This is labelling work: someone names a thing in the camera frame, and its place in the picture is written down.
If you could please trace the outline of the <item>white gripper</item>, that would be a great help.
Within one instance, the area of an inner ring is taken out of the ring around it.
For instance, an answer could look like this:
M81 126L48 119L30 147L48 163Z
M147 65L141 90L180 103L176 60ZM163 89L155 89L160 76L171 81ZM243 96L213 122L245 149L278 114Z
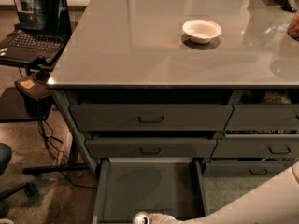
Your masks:
M180 221L173 216L153 213L149 215L151 224L180 224Z

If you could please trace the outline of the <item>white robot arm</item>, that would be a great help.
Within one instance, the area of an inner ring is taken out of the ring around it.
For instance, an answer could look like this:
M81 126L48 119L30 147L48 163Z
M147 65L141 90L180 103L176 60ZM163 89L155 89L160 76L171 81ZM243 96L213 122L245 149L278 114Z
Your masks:
M299 163L206 217L149 216L151 224L299 224Z

